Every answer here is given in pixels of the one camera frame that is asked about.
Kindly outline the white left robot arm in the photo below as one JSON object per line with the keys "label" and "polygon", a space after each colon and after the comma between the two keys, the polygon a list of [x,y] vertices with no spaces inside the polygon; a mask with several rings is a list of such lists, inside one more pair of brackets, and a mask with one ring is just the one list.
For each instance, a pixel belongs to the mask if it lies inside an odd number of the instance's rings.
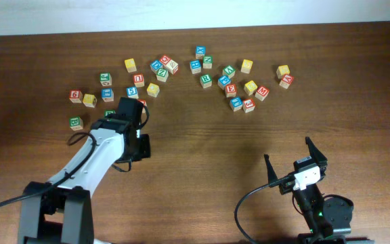
{"label": "white left robot arm", "polygon": [[150,141],[141,130],[147,106],[121,98],[115,113],[98,119],[88,132],[77,132],[73,145],[84,140],[75,156],[46,183],[24,189],[18,229],[19,243],[98,243],[94,235],[91,198],[109,168],[132,165],[150,157]]}

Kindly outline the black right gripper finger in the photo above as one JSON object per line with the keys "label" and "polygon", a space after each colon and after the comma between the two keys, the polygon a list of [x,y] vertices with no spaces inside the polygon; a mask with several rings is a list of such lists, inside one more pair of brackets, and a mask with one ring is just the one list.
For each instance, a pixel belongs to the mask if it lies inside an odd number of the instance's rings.
{"label": "black right gripper finger", "polygon": [[274,168],[270,162],[269,155],[264,154],[265,164],[267,168],[267,180],[269,187],[275,187],[276,182],[278,181],[278,177],[274,171]]}
{"label": "black right gripper finger", "polygon": [[319,166],[327,166],[328,159],[324,156],[324,154],[315,146],[315,144],[311,141],[310,137],[305,138],[305,143],[308,146],[309,154],[314,159]]}

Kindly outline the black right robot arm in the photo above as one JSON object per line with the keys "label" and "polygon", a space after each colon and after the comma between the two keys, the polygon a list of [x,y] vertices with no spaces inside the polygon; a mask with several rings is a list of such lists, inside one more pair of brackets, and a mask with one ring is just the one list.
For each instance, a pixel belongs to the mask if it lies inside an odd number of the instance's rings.
{"label": "black right robot arm", "polygon": [[354,204],[345,197],[320,192],[317,183],[326,176],[328,159],[310,138],[306,137],[305,143],[309,156],[296,160],[294,170],[282,178],[277,177],[269,156],[264,156],[268,186],[277,186],[281,195],[292,194],[310,230],[309,234],[298,235],[300,243],[346,243]]}

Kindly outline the black round arm base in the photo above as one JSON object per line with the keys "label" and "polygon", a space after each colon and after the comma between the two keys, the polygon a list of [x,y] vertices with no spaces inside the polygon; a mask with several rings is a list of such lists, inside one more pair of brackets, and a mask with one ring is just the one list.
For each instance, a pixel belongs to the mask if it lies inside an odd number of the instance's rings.
{"label": "black round arm base", "polygon": [[353,201],[340,195],[327,195],[324,197],[323,216],[332,226],[334,235],[351,233],[351,220],[353,216]]}

